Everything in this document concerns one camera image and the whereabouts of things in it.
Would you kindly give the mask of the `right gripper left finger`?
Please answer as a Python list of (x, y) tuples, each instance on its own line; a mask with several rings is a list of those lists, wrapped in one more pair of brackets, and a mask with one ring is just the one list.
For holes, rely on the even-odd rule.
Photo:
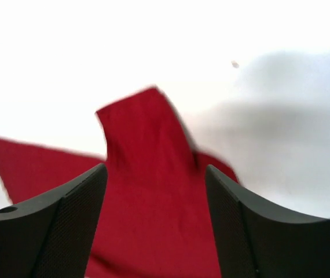
[(0, 209), (0, 277), (84, 277), (107, 178), (106, 167), (98, 164)]

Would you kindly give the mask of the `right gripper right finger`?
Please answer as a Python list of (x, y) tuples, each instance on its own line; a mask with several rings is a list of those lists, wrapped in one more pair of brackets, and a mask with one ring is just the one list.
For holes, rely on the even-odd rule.
[(330, 219), (290, 210), (206, 169), (222, 277), (330, 277)]

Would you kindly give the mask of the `dark red t-shirt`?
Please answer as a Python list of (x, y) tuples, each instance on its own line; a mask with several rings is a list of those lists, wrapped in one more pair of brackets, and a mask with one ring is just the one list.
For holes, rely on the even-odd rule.
[(204, 176), (209, 164), (233, 170), (189, 146), (156, 87), (97, 116), (108, 182), (88, 277), (220, 277)]

